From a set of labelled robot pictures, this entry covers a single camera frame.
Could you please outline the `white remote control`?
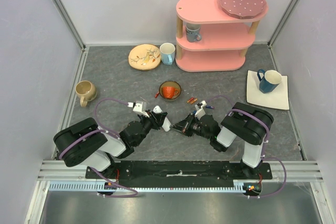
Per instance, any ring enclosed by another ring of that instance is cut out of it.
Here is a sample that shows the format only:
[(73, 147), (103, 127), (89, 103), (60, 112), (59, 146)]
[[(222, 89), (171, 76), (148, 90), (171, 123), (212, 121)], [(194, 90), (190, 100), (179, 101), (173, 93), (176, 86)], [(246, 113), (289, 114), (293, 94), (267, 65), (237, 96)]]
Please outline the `white remote control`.
[(160, 122), (162, 122), (161, 127), (163, 128), (165, 132), (168, 132), (171, 129), (172, 124), (170, 120), (167, 118), (167, 113), (166, 112), (164, 113), (159, 105), (156, 105), (153, 108), (153, 112), (161, 116), (161, 119), (160, 119)]

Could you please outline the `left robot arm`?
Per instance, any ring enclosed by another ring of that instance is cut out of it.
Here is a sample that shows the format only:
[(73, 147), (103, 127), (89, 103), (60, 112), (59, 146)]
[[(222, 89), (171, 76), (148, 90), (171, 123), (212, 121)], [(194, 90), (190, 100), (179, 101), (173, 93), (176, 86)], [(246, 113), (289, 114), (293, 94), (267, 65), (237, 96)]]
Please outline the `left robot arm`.
[(115, 173), (114, 157), (128, 157), (151, 130), (167, 132), (171, 129), (167, 113), (159, 106), (146, 113), (146, 116), (139, 116), (139, 121), (128, 123), (117, 135), (103, 129), (93, 118), (58, 132), (53, 140), (59, 150), (59, 159), (67, 167), (83, 164), (95, 168), (103, 178), (111, 178)]

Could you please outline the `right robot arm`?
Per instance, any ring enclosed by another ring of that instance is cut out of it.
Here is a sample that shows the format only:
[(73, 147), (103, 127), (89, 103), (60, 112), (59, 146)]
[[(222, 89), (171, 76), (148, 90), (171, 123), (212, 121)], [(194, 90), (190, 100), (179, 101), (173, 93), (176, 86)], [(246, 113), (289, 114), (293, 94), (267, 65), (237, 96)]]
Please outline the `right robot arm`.
[(235, 138), (244, 144), (240, 164), (234, 168), (224, 168), (225, 172), (237, 178), (260, 178), (263, 163), (264, 143), (274, 122), (273, 116), (265, 110), (237, 102), (225, 115), (221, 123), (206, 114), (207, 102), (197, 103), (195, 111), (185, 119), (171, 125), (171, 128), (185, 136), (198, 135), (209, 140), (218, 152), (225, 152)]

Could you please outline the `orange cup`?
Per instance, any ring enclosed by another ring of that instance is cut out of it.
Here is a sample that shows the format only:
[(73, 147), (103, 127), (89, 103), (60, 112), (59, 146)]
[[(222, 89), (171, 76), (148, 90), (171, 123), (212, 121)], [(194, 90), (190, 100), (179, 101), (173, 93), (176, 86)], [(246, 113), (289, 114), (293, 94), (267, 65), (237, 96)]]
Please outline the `orange cup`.
[(172, 99), (175, 95), (178, 95), (179, 93), (180, 90), (175, 87), (165, 86), (162, 88), (163, 97), (166, 99)]

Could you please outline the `yellow floral plate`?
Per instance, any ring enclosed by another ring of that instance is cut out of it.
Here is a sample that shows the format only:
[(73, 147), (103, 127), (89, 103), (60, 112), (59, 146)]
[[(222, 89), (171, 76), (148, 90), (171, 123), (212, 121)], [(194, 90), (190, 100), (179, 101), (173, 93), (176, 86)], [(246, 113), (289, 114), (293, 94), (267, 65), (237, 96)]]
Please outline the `yellow floral plate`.
[(135, 46), (128, 56), (129, 65), (138, 70), (152, 70), (161, 63), (161, 52), (152, 44)]

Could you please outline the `light blue mug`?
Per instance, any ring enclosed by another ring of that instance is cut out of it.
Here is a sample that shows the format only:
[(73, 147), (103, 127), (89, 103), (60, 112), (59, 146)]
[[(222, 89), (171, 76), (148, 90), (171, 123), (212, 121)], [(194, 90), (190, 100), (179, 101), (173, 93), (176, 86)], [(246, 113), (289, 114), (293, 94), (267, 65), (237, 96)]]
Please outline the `light blue mug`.
[(172, 43), (163, 43), (160, 46), (161, 61), (165, 65), (172, 65), (175, 59), (175, 46)]

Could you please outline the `beige mug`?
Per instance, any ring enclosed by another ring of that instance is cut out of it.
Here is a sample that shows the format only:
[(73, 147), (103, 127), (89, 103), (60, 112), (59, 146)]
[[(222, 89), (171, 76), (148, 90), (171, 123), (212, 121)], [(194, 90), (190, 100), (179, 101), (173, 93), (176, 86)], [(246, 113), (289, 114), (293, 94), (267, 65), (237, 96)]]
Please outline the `beige mug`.
[(80, 99), (80, 106), (86, 107), (97, 96), (96, 86), (87, 80), (80, 81), (75, 87), (77, 97)]

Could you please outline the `grey mug on shelf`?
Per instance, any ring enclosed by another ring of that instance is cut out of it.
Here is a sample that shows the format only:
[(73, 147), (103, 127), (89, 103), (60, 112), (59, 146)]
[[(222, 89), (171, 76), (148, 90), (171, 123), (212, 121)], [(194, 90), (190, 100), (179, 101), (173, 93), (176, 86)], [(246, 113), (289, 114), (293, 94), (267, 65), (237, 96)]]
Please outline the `grey mug on shelf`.
[(188, 42), (198, 42), (202, 40), (200, 34), (201, 25), (187, 23), (185, 26), (186, 38)]

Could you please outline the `pink three-tier shelf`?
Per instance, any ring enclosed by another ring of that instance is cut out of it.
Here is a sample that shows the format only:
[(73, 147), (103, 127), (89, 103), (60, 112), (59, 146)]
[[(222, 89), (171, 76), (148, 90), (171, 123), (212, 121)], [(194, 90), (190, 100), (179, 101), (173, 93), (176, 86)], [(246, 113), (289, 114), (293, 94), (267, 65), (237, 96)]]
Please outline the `pink three-tier shelf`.
[[(268, 5), (250, 19), (227, 15), (221, 0), (179, 0), (176, 5), (176, 64), (187, 72), (233, 71), (243, 66)], [(189, 42), (186, 25), (200, 25), (200, 41)]]

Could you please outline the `dark blue mug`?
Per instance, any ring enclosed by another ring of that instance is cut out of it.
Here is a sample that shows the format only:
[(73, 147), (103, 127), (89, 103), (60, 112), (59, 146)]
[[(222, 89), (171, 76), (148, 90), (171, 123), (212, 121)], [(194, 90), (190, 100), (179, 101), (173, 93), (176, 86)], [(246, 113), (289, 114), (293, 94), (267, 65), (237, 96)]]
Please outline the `dark blue mug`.
[(259, 90), (262, 93), (272, 92), (282, 82), (282, 75), (276, 70), (265, 71), (259, 69), (257, 77), (259, 79)]

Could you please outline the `white square plate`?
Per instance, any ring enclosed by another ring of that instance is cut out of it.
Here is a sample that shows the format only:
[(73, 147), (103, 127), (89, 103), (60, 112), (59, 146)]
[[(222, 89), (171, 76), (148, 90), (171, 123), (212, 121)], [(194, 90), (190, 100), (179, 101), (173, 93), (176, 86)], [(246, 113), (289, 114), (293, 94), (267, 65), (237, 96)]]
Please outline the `white square plate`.
[(288, 77), (282, 76), (282, 82), (270, 93), (262, 93), (259, 90), (257, 72), (248, 70), (246, 100), (253, 105), (278, 110), (289, 110)]

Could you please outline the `pink dotted plate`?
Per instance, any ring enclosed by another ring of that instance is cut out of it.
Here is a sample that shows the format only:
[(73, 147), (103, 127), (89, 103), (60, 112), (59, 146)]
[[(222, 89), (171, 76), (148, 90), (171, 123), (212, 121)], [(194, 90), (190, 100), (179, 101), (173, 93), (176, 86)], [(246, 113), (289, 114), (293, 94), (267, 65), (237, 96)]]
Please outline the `pink dotted plate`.
[(266, 10), (266, 0), (219, 0), (219, 5), (228, 16), (252, 19)]

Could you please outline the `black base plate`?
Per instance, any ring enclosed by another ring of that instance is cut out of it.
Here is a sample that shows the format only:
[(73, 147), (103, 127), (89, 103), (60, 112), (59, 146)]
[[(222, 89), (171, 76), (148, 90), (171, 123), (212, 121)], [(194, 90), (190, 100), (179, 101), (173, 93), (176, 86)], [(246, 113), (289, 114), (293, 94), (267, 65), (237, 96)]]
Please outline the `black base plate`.
[(270, 164), (262, 163), (260, 178), (237, 178), (224, 168), (240, 162), (230, 161), (120, 161), (102, 172), (108, 179), (119, 179), (123, 186), (228, 186), (234, 180), (271, 180)]

